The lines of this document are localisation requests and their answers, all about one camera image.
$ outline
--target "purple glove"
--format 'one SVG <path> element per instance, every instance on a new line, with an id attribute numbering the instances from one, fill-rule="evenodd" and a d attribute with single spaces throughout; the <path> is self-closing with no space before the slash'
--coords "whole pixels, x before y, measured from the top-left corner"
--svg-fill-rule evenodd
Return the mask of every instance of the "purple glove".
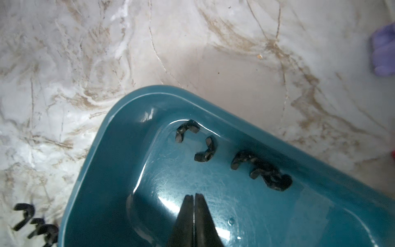
<path id="1" fill-rule="evenodd" d="M 395 74 L 395 23 L 382 27 L 372 35 L 374 73 L 378 76 Z"/>

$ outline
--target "water droplet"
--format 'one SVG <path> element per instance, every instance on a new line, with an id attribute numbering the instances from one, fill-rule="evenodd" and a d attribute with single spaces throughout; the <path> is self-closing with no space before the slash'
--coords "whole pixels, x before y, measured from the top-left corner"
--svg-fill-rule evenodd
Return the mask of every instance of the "water droplet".
<path id="1" fill-rule="evenodd" d="M 233 226 L 234 224 L 235 224 L 235 219 L 233 219 L 233 218 L 230 218 L 229 220 L 228 220 L 228 224 L 230 225 L 230 226 Z"/>

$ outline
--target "teal plastic tray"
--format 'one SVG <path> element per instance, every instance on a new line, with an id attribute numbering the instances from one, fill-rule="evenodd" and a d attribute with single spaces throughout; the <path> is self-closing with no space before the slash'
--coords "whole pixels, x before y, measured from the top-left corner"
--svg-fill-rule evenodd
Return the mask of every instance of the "teal plastic tray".
<path id="1" fill-rule="evenodd" d="M 182 143 L 176 129 L 201 125 Z M 217 151 L 194 161 L 207 136 Z M 284 192 L 232 170 L 248 149 L 291 175 Z M 105 117 L 66 207 L 59 247 L 165 246 L 186 194 L 202 193 L 225 246 L 390 246 L 394 201 L 185 90 L 152 86 Z"/>

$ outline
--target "marble countertop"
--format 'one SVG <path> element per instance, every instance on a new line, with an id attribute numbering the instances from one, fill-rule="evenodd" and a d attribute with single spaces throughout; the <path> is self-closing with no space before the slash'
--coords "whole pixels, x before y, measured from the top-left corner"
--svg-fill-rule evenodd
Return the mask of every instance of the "marble countertop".
<path id="1" fill-rule="evenodd" d="M 148 85 L 195 93 L 395 198 L 395 77 L 370 65 L 391 22 L 367 0 L 0 2 L 0 238 L 16 203 L 60 223 L 108 110 Z"/>

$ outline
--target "tray rim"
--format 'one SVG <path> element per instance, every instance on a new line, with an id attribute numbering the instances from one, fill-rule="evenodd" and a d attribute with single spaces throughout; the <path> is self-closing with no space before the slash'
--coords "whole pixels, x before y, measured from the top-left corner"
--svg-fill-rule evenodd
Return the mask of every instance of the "tray rim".
<path id="1" fill-rule="evenodd" d="M 84 164 L 81 167 L 80 173 L 77 177 L 77 180 L 74 184 L 74 187 L 71 191 L 69 200 L 66 204 L 66 208 L 64 210 L 64 214 L 62 217 L 62 222 L 60 224 L 60 230 L 59 230 L 59 240 L 58 240 L 58 246 L 63 247 L 64 246 L 64 235 L 65 235 L 65 227 L 67 226 L 68 218 L 70 216 L 72 207 L 75 203 L 76 197 L 78 195 L 78 192 L 80 190 L 81 184 L 84 180 L 84 177 L 89 169 L 89 166 L 91 164 L 92 158 L 96 153 L 98 144 L 100 143 L 108 125 L 114 118 L 114 116 L 127 104 L 132 103 L 134 100 L 148 96 L 151 94 L 167 94 L 167 95 L 172 95 L 174 97 L 181 98 L 185 100 L 186 102 L 200 108 L 201 110 L 204 110 L 205 112 L 215 115 L 217 118 L 220 120 L 226 122 L 228 125 L 238 129 L 239 131 L 242 131 L 243 133 L 252 136 L 254 139 L 257 141 L 270 146 L 274 150 L 283 153 L 284 155 L 288 156 L 289 158 L 296 160 L 299 163 L 303 162 L 314 162 L 318 164 L 318 166 L 315 167 L 309 167 L 310 169 L 313 169 L 317 171 L 318 173 L 323 173 L 320 171 L 321 168 L 326 169 L 326 171 L 331 172 L 333 175 L 338 176 L 339 178 L 337 180 L 334 180 L 335 183 L 340 183 L 342 186 L 344 186 L 344 183 L 347 182 L 349 186 L 346 188 L 355 188 L 355 190 L 358 191 L 358 195 L 363 195 L 361 196 L 364 200 L 368 200 L 370 202 L 373 202 L 374 204 L 378 204 L 383 208 L 386 208 L 388 211 L 389 209 L 395 209 L 395 200 L 387 197 L 386 195 L 382 194 L 379 191 L 376 191 L 369 187 L 368 185 L 359 182 L 358 180 L 350 177 L 349 175 L 346 175 L 345 173 L 341 172 L 340 170 L 337 170 L 336 168 L 314 158 L 313 156 L 307 154 L 306 152 L 292 146 L 291 144 L 286 143 L 285 141 L 280 140 L 279 138 L 275 137 L 274 135 L 246 122 L 245 120 L 235 116 L 232 113 L 229 113 L 228 111 L 202 99 L 201 97 L 188 92 L 187 90 L 178 88 L 178 87 L 173 87 L 173 86 L 168 86 L 168 85 L 153 85 L 153 86 L 147 86 L 147 87 L 142 87 L 139 89 L 136 89 L 135 91 L 130 92 L 129 94 L 125 95 L 123 98 L 121 98 L 107 113 L 105 116 L 102 124 L 100 125 L 100 128 L 96 134 L 95 139 L 93 140 L 93 143 L 89 149 L 89 152 L 85 158 Z"/>

